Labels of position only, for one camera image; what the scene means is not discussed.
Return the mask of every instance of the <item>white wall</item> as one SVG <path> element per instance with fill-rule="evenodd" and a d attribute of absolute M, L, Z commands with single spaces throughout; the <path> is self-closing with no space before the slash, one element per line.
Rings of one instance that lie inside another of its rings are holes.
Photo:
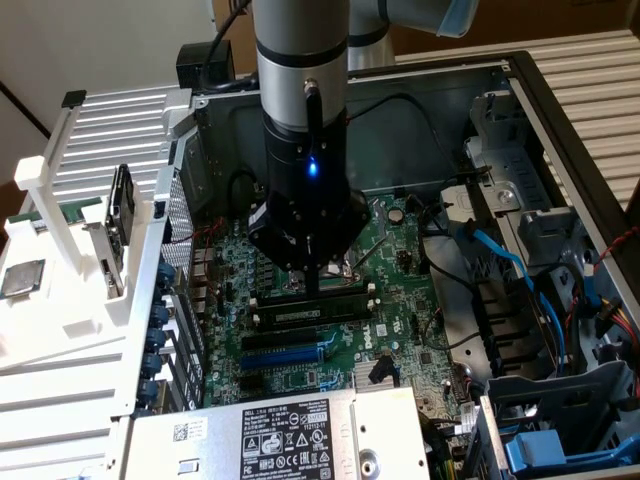
<path fill-rule="evenodd" d="M 180 46 L 213 36 L 206 2 L 0 0 L 0 79 L 49 129 L 69 90 L 177 83 Z M 0 99 L 0 183 L 12 176 L 16 152 L 42 151 L 41 136 L 19 116 Z"/>

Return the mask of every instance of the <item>green circuit board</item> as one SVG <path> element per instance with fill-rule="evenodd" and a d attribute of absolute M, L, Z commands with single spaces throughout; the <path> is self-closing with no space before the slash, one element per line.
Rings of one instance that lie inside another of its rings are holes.
<path fill-rule="evenodd" d="M 391 355 L 399 367 L 401 386 L 413 387 L 419 408 L 433 417 L 453 418 L 459 414 L 454 395 L 444 395 L 442 383 L 450 380 L 452 373 L 448 354 L 423 346 L 420 336 L 416 336 L 416 329 L 421 335 L 424 333 L 438 302 L 431 277 L 418 273 L 415 215 L 405 214 L 403 222 L 394 225 L 388 212 L 401 209 L 404 213 L 404 199 L 380 195 L 368 198 L 368 202 L 372 219 L 347 254 L 349 264 L 355 265 L 382 238 L 384 242 L 357 270 L 350 272 L 351 279 L 328 278 L 321 281 L 321 288 L 349 286 L 357 283 L 355 278 L 362 284 L 362 278 L 369 277 L 380 300 L 372 318 L 316 327 L 323 341 L 333 338 L 325 348 L 324 361 L 261 369 L 264 386 L 260 392 L 243 391 L 238 385 L 239 377 L 252 373 L 240 368 L 240 359 L 246 354 L 241 348 L 242 338 L 256 335 L 249 311 L 250 292 L 257 290 L 263 297 L 273 298 L 302 293 L 304 287 L 294 275 L 280 271 L 251 246 L 242 227 L 244 221 L 221 229 L 211 244 L 200 239 L 200 259 L 218 259 L 218 266 L 209 268 L 209 286 L 213 282 L 214 288 L 222 285 L 233 289 L 232 296 L 225 295 L 221 310 L 214 295 L 207 294 L 205 300 L 199 300 L 204 302 L 204 311 L 200 310 L 209 361 L 204 407 L 253 397 L 350 388 L 359 363 Z M 446 342 L 444 331 L 439 328 L 430 329 L 429 338 L 438 344 Z"/>

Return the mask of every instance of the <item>power supply label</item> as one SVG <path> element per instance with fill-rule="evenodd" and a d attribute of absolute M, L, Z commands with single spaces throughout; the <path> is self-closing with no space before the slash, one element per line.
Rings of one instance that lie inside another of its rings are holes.
<path fill-rule="evenodd" d="M 331 480 L 329 400 L 242 412 L 241 480 Z"/>

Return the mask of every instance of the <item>barcode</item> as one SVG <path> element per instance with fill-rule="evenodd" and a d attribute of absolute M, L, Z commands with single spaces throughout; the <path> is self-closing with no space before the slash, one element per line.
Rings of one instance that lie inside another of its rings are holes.
<path fill-rule="evenodd" d="M 173 441 L 181 442 L 186 440 L 189 436 L 189 424 L 183 423 L 181 425 L 175 425 L 173 427 Z"/>

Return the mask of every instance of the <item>blue led light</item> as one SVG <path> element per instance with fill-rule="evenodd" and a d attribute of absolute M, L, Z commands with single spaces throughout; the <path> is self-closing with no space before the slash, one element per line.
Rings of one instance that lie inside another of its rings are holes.
<path fill-rule="evenodd" d="M 318 165 L 312 159 L 311 163 L 309 164 L 309 176 L 315 177 L 317 175 L 318 175 Z"/>

